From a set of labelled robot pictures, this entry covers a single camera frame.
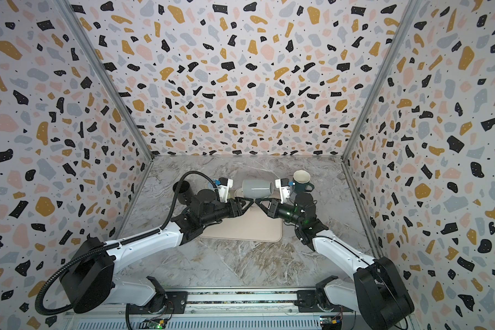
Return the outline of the grey mug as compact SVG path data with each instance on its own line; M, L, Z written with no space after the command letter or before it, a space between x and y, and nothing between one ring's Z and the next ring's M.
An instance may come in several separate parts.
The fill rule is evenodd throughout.
M260 179L244 180L242 193L245 198L261 199L267 198L274 193L274 185L271 181Z

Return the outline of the dark green faceted mug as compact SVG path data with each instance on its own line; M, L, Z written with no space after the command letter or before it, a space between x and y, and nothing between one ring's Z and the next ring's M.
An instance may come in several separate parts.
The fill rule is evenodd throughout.
M311 182L311 175L305 170L297 170L293 174L294 192L311 193L315 189L315 185Z

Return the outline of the black mug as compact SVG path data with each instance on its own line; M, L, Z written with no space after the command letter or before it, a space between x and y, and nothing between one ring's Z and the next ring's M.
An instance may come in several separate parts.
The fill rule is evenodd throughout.
M176 182L173 185L173 192L177 193L176 197L181 205L189 206L191 204L194 193L187 181Z

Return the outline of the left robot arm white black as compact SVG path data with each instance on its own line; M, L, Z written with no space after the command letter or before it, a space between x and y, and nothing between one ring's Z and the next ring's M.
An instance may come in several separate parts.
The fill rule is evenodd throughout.
M131 280L120 276L120 271L159 251L182 246L224 219L242 216L253 203L244 197L222 202L213 191L204 189L163 229L117 241L88 239L76 253L82 261L60 277L72 310L83 314L104 304L125 304L148 313L162 311L168 298L155 277Z

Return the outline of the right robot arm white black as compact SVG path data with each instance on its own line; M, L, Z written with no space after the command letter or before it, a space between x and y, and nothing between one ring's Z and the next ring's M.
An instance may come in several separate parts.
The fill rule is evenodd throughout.
M298 240L326 257L353 281L330 276L316 284L314 303L326 312L337 306L361 314L371 329L390 329L415 311L415 305L393 261L375 258L340 239L319 220L316 201L308 192L299 193L294 203L275 198L256 199L256 205L270 218L294 227Z

